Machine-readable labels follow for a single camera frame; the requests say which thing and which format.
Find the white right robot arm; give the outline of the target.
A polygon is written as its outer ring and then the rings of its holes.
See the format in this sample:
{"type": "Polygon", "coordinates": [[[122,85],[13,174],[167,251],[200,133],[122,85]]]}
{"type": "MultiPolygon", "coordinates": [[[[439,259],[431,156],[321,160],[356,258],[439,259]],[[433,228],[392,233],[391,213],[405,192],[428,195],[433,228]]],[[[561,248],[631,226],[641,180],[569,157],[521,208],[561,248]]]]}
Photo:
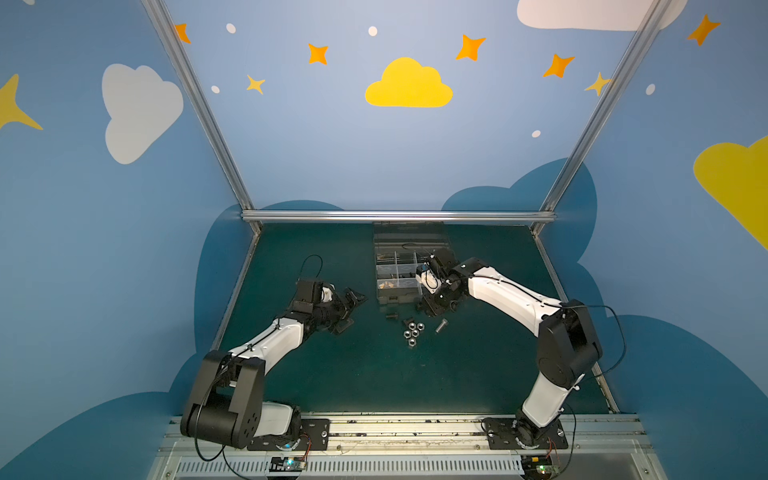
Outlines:
{"type": "Polygon", "coordinates": [[[559,301],[513,281],[478,258],[455,259],[439,249],[418,265],[415,278],[426,289],[422,309],[432,317],[471,297],[507,314],[537,339],[538,376],[517,415],[518,424],[539,432],[555,422],[567,397],[603,356],[589,307],[559,301]]]}

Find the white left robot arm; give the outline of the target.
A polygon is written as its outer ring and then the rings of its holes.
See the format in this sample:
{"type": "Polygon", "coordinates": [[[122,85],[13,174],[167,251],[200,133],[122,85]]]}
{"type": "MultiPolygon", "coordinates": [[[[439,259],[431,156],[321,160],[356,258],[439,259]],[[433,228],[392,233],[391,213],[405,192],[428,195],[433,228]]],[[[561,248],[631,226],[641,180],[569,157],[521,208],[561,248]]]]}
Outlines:
{"type": "Polygon", "coordinates": [[[352,312],[367,297],[339,292],[322,280],[296,284],[288,308],[263,332],[230,350],[212,350],[202,360],[180,433],[196,441],[253,450],[289,450],[302,441],[297,407],[264,400],[267,374],[315,332],[343,333],[352,312]]]}

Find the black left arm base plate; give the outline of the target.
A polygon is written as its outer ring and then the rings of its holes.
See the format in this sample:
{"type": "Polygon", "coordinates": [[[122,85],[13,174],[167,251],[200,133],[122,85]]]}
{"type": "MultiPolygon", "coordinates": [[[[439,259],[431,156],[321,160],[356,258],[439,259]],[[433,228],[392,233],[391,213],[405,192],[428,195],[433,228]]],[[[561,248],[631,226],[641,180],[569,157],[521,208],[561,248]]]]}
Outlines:
{"type": "Polygon", "coordinates": [[[289,424],[280,435],[254,436],[247,445],[249,451],[325,451],[330,437],[328,418],[301,418],[289,424]]]}

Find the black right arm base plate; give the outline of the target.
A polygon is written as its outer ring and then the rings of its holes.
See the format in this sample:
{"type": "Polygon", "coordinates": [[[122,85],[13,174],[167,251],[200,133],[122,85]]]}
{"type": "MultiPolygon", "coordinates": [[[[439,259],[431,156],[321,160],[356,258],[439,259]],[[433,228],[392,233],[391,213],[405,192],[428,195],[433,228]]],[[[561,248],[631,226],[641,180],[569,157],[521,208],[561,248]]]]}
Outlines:
{"type": "Polygon", "coordinates": [[[514,417],[486,417],[481,420],[491,450],[567,449],[569,442],[559,419],[545,427],[514,417]]]}

